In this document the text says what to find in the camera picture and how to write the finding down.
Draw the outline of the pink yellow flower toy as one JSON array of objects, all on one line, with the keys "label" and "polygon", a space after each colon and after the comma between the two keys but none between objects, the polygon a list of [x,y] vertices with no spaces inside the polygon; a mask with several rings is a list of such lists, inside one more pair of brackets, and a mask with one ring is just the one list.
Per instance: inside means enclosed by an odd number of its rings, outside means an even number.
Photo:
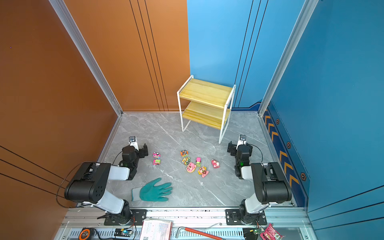
[{"label": "pink yellow flower toy", "polygon": [[202,178],[205,178],[209,174],[209,171],[206,167],[200,167],[198,173],[202,176]]}]

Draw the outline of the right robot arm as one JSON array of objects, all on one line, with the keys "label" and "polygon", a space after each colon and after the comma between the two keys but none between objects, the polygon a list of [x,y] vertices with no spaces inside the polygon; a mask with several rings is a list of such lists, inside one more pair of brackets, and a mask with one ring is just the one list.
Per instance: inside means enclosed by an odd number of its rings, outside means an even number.
[{"label": "right robot arm", "polygon": [[244,225],[265,225],[264,210],[292,200],[292,190],[279,163],[250,163],[253,145],[240,139],[229,142],[227,152],[235,157],[235,175],[241,180],[251,180],[252,195],[239,205],[239,221]]}]

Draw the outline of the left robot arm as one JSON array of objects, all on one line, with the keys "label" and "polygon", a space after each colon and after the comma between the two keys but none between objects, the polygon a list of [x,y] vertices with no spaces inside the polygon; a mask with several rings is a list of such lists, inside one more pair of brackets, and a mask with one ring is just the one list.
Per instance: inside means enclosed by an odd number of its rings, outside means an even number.
[{"label": "left robot arm", "polygon": [[74,203],[85,203],[105,212],[102,219],[109,219],[119,225],[133,221],[129,202],[106,190],[108,181],[131,181],[138,168],[139,160],[148,156],[148,146],[136,148],[133,145],[122,149],[122,160],[116,166],[110,163],[84,162],[67,185],[65,199]]}]

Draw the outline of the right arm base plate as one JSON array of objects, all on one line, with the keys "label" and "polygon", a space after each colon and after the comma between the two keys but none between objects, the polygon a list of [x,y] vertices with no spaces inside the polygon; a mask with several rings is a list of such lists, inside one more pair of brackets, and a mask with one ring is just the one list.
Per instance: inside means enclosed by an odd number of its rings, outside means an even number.
[{"label": "right arm base plate", "polygon": [[247,212],[241,212],[239,209],[226,209],[226,221],[227,225],[253,225],[257,224],[266,226],[267,218],[264,212],[258,214],[249,214]]}]

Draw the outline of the pink strawberry bear toy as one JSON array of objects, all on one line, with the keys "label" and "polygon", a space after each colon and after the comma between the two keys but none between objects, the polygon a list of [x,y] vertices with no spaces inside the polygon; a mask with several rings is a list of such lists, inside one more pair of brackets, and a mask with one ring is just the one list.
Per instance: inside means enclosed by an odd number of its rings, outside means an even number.
[{"label": "pink strawberry bear toy", "polygon": [[214,169],[217,169],[217,168],[220,167],[220,163],[217,160],[215,160],[215,159],[211,160],[211,164],[212,164]]}]

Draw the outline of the yellow wooden two-tier shelf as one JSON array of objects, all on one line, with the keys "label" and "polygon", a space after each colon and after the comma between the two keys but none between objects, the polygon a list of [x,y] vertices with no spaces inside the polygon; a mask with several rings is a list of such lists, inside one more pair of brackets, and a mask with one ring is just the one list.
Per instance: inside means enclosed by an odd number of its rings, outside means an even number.
[{"label": "yellow wooden two-tier shelf", "polygon": [[229,125],[236,88],[236,85],[227,87],[190,75],[177,91],[182,131],[185,132],[191,122],[217,129],[220,144]]}]

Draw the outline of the pink bear toy yellow base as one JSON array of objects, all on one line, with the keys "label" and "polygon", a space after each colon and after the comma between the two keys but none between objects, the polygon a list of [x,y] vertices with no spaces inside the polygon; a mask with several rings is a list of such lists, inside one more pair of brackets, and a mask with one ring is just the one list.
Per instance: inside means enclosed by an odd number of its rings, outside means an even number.
[{"label": "pink bear toy yellow base", "polygon": [[187,165],[186,170],[187,170],[188,173],[193,173],[196,170],[196,168],[197,168],[197,166],[194,163],[190,162]]}]

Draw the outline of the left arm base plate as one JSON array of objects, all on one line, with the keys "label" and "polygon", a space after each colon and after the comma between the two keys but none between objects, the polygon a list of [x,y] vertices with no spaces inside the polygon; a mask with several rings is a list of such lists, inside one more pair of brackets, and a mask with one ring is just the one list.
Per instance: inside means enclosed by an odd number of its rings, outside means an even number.
[{"label": "left arm base plate", "polygon": [[130,209],[126,214],[106,214],[105,226],[142,226],[147,217],[146,209]]}]

